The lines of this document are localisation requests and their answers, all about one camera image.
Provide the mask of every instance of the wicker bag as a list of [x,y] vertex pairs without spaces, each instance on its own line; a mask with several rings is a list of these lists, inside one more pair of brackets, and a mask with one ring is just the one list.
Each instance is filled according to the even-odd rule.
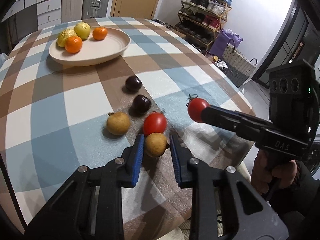
[[255,65],[258,63],[258,60],[256,58],[250,61],[247,60],[247,58],[235,48],[234,44],[234,40],[230,39],[228,46],[223,52],[223,59],[228,65],[228,69],[224,70],[224,73],[236,87],[239,88],[256,69]]

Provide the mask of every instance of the human hand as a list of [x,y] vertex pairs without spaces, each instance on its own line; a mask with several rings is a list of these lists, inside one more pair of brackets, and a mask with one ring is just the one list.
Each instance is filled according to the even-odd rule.
[[296,162],[292,160],[286,164],[276,166],[270,172],[265,169],[267,162],[267,153],[263,150],[259,150],[253,164],[251,185],[258,191],[260,195],[269,191],[268,183],[271,182],[272,177],[281,179],[279,188],[289,187],[292,184],[298,170]]

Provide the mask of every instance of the yellow-green fruit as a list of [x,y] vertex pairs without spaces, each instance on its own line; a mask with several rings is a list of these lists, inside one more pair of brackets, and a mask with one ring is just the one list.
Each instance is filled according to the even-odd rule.
[[90,35],[91,28],[89,24],[80,22],[73,28],[73,30],[82,40],[86,40]]
[[160,157],[167,148],[167,138],[162,133],[152,133],[146,138],[144,146],[150,157]]
[[74,30],[72,29],[63,30],[62,32],[60,32],[58,36],[58,41],[57,41],[58,46],[64,48],[67,38],[75,37],[75,36],[77,36],[77,34]]
[[107,119],[107,129],[114,135],[125,134],[131,125],[129,116],[123,112],[110,113]]

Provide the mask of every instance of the dark cherry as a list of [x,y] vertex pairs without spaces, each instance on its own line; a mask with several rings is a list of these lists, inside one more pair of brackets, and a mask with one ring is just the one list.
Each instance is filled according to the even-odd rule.
[[137,76],[130,76],[125,81],[125,87],[131,92],[137,92],[142,87],[142,82]]
[[137,95],[133,100],[132,107],[138,114],[144,114],[150,109],[151,101],[144,95]]

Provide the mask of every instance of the orange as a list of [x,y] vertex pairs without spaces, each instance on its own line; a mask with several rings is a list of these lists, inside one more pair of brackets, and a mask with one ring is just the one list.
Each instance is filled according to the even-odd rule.
[[108,34],[108,30],[105,27],[97,27],[92,32],[92,37],[97,40],[103,40]]
[[82,39],[78,36],[67,38],[65,48],[69,53],[79,52],[82,48]]

